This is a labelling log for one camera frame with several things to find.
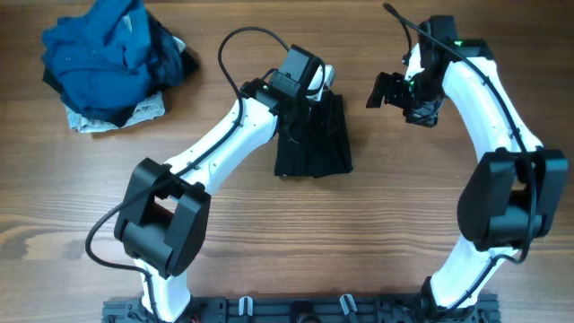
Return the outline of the black polo shirt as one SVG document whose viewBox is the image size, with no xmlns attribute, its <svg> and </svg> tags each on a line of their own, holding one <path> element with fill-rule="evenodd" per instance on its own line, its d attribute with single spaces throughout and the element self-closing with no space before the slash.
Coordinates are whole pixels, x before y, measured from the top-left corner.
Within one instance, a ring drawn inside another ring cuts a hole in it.
<svg viewBox="0 0 574 323">
<path fill-rule="evenodd" d="M 309 121 L 304 127 L 279 132 L 274 174 L 317 179 L 352 170 L 344 98 L 326 91 L 321 101 L 310 104 Z"/>
</svg>

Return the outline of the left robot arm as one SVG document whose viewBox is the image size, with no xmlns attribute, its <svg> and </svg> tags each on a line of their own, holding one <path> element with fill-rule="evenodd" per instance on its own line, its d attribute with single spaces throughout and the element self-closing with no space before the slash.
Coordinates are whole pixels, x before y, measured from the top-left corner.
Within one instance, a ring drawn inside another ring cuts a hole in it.
<svg viewBox="0 0 574 323">
<path fill-rule="evenodd" d="M 295 82 L 274 77 L 245 83 L 230 112 L 186 152 L 160 164 L 149 158 L 132 172 L 114 236 L 139 271 L 143 294 L 117 316 L 105 304 L 105 322 L 175 322 L 192 302 L 187 268 L 205 240 L 212 196 L 280 126 L 309 119 L 333 80 L 314 78 L 297 94 Z"/>
</svg>

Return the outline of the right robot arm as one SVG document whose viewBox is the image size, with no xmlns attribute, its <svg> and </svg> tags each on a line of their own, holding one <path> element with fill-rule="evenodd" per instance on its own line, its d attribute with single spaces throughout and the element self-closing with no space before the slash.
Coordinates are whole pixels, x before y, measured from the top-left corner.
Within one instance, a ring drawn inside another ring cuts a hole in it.
<svg viewBox="0 0 574 323">
<path fill-rule="evenodd" d="M 427 318 L 453 316 L 477 303 L 500 265 L 523 263 L 533 240 L 548 233 L 569 164 L 524 124 L 484 41 L 420 41 L 406 60 L 405 74 L 377 75 L 367 107 L 390 104 L 406 122 L 433 127 L 451 99 L 477 159 L 457 203 L 458 241 L 422 288 Z"/>
</svg>

